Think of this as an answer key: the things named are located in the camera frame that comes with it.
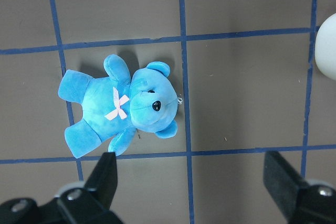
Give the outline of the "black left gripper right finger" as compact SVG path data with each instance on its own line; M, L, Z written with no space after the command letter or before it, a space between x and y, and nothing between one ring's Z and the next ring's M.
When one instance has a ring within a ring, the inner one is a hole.
M335 187L303 178L277 151L267 151L263 182L287 223L335 223Z

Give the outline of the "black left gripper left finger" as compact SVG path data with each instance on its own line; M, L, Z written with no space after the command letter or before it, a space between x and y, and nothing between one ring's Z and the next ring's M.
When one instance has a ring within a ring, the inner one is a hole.
M110 210L118 184L114 152L103 153L84 185L38 206L32 198L1 204L1 223L123 223Z

